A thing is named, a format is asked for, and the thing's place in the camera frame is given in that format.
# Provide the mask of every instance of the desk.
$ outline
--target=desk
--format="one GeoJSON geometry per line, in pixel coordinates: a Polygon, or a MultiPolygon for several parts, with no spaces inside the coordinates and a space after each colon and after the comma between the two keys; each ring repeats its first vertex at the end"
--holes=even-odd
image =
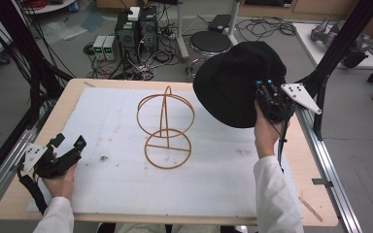
{"type": "MultiPolygon", "coordinates": [[[[162,90],[168,84],[173,91],[192,91],[191,83],[103,81],[75,79],[68,83],[58,103],[53,109],[35,143],[45,145],[53,135],[61,132],[72,114],[82,91],[86,87],[115,87],[126,89],[162,90]]],[[[288,164],[299,193],[304,212],[304,225],[334,226],[338,219],[323,185],[313,185],[311,179],[320,178],[314,158],[294,116],[288,130],[288,143],[285,147],[288,164]]],[[[11,182],[0,202],[0,219],[40,219],[39,213],[28,213],[26,207],[31,197],[17,178],[11,182]]],[[[255,225],[256,219],[244,217],[193,217],[193,216],[119,216],[75,214],[75,220],[106,222],[164,222],[222,225],[255,225]]]]}

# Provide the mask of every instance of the black bucket hat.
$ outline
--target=black bucket hat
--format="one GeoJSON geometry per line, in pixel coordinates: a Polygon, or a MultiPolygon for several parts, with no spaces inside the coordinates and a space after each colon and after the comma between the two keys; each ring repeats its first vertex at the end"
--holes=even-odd
{"type": "Polygon", "coordinates": [[[285,83],[287,68],[265,42],[242,42],[204,62],[196,73],[193,90],[204,108],[217,120],[235,128],[256,123],[255,81],[285,83]]]}

